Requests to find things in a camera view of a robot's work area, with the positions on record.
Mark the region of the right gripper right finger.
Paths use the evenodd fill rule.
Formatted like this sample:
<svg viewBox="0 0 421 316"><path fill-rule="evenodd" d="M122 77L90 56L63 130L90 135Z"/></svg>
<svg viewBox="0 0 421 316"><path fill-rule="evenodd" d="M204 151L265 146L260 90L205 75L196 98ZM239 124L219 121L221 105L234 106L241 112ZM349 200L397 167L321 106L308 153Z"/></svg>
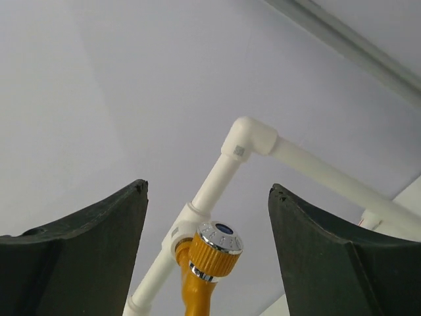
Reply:
<svg viewBox="0 0 421 316"><path fill-rule="evenodd" d="M419 315L420 243L345 221L271 187L268 212L291 315Z"/></svg>

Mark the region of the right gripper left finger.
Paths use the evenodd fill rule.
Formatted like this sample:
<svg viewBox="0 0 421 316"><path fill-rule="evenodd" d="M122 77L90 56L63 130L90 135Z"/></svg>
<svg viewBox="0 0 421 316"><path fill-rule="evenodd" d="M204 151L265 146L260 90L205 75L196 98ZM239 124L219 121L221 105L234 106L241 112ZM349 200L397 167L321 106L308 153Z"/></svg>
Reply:
<svg viewBox="0 0 421 316"><path fill-rule="evenodd" d="M19 236L1 237L2 315L121 315L148 204L136 180Z"/></svg>

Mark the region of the orange faucet chrome knob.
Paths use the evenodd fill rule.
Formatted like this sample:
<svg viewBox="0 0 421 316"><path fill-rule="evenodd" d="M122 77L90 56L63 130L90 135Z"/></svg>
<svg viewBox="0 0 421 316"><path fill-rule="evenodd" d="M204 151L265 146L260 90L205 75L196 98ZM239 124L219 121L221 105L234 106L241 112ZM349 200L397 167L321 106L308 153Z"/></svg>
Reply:
<svg viewBox="0 0 421 316"><path fill-rule="evenodd" d="M192 237L176 244L175 260L181 270L185 315L210 314L216 285L232 272L242 253L239 234L220 221L201 223Z"/></svg>

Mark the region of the white PVC pipe frame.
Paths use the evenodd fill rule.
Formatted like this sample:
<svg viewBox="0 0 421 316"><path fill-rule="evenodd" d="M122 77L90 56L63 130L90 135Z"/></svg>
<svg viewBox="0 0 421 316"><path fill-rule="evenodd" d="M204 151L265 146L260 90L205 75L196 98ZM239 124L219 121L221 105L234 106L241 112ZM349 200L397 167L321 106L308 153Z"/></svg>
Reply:
<svg viewBox="0 0 421 316"><path fill-rule="evenodd" d="M420 179L414 180L391 201L362 182L280 137L277 131L250 117L238 118L230 128L221 154L196 196L185 204L164 237L161 250L138 288L124 306L124 315L149 315L153 300L175 266L178 242L192 237L196 228L211 217L211 211L234 174L256 153L271 156L315 182L365 208L365 228L391 223L413 237L420 236Z"/></svg>

